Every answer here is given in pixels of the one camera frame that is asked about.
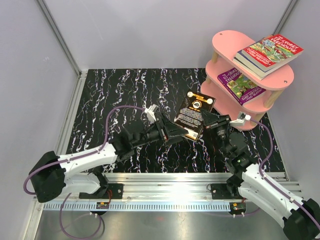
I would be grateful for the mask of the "blue 169-storey treehouse book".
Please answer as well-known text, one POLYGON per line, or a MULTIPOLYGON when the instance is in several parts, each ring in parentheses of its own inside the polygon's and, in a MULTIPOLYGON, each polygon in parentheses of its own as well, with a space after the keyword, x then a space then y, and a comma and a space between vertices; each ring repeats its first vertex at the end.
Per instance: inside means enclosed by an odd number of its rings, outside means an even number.
POLYGON ((198 141, 204 128, 201 110, 211 112, 215 102, 216 98, 212 96, 188 90, 173 121, 187 130, 185 138, 194 142, 198 141))

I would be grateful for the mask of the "purple treehouse book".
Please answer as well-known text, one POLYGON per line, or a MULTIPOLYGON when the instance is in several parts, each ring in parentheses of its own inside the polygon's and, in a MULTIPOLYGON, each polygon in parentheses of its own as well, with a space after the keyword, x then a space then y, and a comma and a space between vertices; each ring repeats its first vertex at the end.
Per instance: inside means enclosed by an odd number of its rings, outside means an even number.
POLYGON ((242 106, 255 98, 261 97, 266 91, 236 68, 219 74, 217 79, 242 106))

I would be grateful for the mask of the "dark blue hardcover book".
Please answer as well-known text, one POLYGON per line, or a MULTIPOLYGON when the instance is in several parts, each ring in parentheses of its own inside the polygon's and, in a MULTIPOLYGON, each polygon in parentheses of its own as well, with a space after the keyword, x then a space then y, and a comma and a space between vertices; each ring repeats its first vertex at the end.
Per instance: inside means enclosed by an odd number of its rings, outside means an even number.
POLYGON ((266 76, 273 72, 273 70, 263 71, 258 66, 253 64, 251 61, 243 57, 234 57, 232 61, 237 65, 241 66, 243 69, 245 69, 247 72, 258 78, 259 80, 264 79, 266 76))

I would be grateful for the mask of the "blue orange sunset paperback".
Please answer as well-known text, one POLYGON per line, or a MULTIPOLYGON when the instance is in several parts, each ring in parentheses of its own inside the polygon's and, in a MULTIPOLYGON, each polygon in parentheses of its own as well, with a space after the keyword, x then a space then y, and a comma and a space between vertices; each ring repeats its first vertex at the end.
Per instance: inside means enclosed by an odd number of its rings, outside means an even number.
POLYGON ((256 74, 260 78, 264 78, 265 76, 271 74, 276 70, 276 68, 269 68, 266 69, 265 67, 260 67, 252 60, 250 60, 247 56, 245 56, 242 51, 238 51, 235 54, 235 57, 232 60, 233 62, 237 63, 238 65, 242 65, 243 68, 246 68, 248 71, 256 74))

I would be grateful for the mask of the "red 13-storey treehouse book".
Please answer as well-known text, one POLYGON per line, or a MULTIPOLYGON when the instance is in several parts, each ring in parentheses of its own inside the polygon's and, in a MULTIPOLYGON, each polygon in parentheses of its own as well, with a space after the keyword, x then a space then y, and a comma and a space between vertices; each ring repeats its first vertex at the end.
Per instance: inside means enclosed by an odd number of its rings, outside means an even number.
POLYGON ((281 67, 297 58, 304 49, 281 34, 263 38, 239 53, 259 69, 266 72, 281 67))

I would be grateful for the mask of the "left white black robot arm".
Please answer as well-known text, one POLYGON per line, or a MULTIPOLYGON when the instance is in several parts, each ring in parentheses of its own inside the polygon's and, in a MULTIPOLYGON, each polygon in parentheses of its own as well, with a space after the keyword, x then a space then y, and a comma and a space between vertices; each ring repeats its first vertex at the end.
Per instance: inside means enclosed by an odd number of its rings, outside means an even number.
POLYGON ((138 147, 153 142, 178 143, 187 132, 158 113, 149 126, 133 121, 98 147, 65 155, 56 155, 54 151, 44 153, 29 172, 28 180, 40 203, 69 193, 101 199, 107 195, 109 185, 98 169, 100 166, 127 160, 138 147))

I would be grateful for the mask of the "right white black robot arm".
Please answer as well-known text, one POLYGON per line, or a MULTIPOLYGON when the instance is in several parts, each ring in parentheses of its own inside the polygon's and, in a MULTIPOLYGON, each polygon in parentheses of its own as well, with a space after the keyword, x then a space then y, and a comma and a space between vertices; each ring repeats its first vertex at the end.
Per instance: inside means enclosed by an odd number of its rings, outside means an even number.
POLYGON ((305 200, 283 187, 263 169, 271 153, 259 162, 249 156, 244 136, 227 133, 228 126, 239 127, 254 120, 240 112, 236 120, 229 115, 216 115, 201 110, 204 128, 213 131, 231 177, 226 181, 229 197, 249 200, 272 217, 289 240, 318 240, 320 238, 320 206, 305 200))

